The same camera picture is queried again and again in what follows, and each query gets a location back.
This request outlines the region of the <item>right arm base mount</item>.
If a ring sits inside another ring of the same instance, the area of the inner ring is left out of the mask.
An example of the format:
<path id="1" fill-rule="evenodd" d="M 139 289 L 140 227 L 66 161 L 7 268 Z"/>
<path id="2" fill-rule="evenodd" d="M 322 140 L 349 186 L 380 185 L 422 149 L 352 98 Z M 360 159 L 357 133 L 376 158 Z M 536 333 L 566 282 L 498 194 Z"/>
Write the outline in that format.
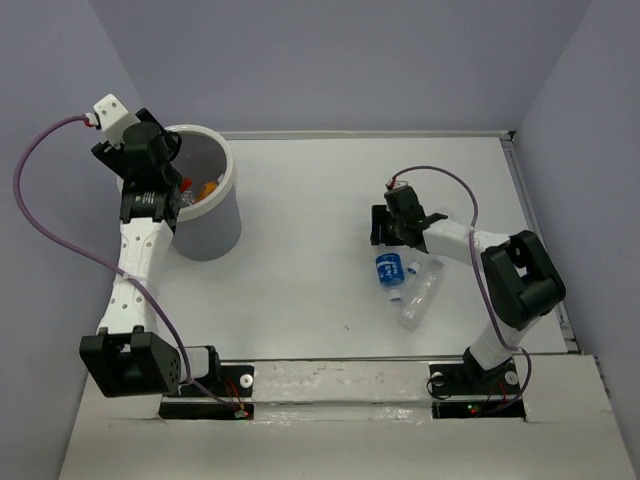
<path id="1" fill-rule="evenodd" d="M 511 403 L 521 390 L 513 360 L 488 377 L 471 377 L 463 363 L 429 365 L 425 383 L 436 420 L 526 418 L 522 399 Z"/>

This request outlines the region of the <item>orange tea bottle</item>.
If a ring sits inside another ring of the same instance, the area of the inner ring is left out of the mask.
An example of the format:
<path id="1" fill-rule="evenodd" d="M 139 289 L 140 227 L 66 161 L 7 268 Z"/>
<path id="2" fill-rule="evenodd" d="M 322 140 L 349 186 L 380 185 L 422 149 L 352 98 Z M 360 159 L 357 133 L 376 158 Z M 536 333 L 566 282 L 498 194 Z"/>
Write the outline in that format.
<path id="1" fill-rule="evenodd" d="M 224 176 L 221 175 L 217 180 L 206 182 L 199 190 L 196 196 L 196 202 L 199 203 L 211 195 L 222 183 Z"/>

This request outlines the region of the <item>white round plastic bin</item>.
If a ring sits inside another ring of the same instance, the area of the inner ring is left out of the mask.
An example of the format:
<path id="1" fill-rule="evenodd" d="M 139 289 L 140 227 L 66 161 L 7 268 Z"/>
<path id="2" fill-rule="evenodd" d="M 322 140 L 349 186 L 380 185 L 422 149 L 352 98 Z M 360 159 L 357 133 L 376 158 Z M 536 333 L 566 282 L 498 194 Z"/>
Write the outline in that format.
<path id="1" fill-rule="evenodd" d="M 212 261 L 229 253 L 237 244 L 242 230 L 236 198 L 237 165 L 230 145 L 218 132 L 198 125 L 170 126 L 168 130 L 181 136 L 182 145 L 174 168 L 183 178 L 192 180 L 195 203 L 180 208 L 172 245 L 183 257 Z M 196 196 L 209 181 L 224 180 L 203 201 Z"/>

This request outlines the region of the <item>blue label water bottle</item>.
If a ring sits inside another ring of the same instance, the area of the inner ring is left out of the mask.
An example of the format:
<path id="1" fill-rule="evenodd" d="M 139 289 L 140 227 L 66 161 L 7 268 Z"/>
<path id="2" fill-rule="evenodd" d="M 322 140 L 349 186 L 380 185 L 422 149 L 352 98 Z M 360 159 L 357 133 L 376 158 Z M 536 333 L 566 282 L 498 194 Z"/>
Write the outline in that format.
<path id="1" fill-rule="evenodd" d="M 380 286 L 390 302 L 400 302 L 403 297 L 405 272 L 400 253 L 391 247 L 380 245 L 375 254 L 375 269 Z"/>

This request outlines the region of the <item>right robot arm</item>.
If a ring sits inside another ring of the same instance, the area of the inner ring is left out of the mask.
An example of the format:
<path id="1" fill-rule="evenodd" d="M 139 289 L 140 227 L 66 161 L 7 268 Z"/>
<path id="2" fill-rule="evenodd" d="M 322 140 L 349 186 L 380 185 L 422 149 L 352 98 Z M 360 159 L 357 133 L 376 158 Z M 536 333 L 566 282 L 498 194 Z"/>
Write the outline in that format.
<path id="1" fill-rule="evenodd" d="M 566 297 L 547 250 L 529 230 L 495 234 L 444 213 L 428 214 L 409 185 L 388 189 L 384 200 L 371 208 L 371 243 L 409 247 L 470 266 L 488 310 L 488 325 L 461 362 L 433 369 L 436 399 L 493 392 L 512 372 L 524 336 Z"/>

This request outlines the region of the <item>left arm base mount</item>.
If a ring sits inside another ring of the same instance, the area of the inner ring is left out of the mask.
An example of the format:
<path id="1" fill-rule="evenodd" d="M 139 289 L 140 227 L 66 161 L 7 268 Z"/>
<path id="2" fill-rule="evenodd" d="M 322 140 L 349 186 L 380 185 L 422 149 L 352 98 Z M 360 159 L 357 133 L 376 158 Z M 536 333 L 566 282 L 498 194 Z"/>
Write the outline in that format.
<path id="1" fill-rule="evenodd" d="M 193 385 L 184 385 L 176 394 L 161 399 L 158 415 L 164 420 L 252 420 L 254 380 L 253 365 L 223 364 L 219 380 L 214 377 L 198 379 L 221 402 Z"/>

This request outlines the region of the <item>crushed red cap bottle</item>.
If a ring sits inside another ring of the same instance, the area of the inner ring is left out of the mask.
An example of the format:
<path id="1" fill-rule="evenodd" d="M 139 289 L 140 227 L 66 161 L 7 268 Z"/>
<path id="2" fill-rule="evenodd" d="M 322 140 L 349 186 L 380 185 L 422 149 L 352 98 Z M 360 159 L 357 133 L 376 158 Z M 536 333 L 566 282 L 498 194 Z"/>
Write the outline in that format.
<path id="1" fill-rule="evenodd" d="M 191 179 L 184 178 L 180 186 L 181 204 L 183 208 L 191 206 L 195 203 L 195 195 L 192 190 L 192 184 L 193 182 Z"/>

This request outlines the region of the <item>clear bottle blue cap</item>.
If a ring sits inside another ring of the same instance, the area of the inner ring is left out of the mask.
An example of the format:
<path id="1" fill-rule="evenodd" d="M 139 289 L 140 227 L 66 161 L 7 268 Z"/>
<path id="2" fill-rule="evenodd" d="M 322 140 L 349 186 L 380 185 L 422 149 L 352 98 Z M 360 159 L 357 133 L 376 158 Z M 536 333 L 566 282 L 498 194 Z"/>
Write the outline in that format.
<path id="1" fill-rule="evenodd" d="M 440 257 L 428 256 L 424 260 L 411 260 L 406 272 L 408 284 L 403 292 L 398 317 L 399 325 L 415 332 L 438 293 L 443 279 L 444 262 Z"/>

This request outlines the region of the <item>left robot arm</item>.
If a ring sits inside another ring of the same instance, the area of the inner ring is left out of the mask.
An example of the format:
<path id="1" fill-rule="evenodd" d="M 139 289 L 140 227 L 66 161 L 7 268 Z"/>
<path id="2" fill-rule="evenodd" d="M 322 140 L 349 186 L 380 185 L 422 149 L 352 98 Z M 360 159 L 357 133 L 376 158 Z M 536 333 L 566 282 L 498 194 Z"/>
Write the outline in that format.
<path id="1" fill-rule="evenodd" d="M 176 328 L 157 300 L 162 266 L 191 186 L 173 166 L 182 139 L 145 108 L 123 114 L 115 133 L 92 152 L 122 181 L 120 253 L 109 303 L 95 334 L 79 354 L 107 398 L 171 395 L 189 384 L 209 395 L 221 370 L 206 360 L 192 364 Z"/>

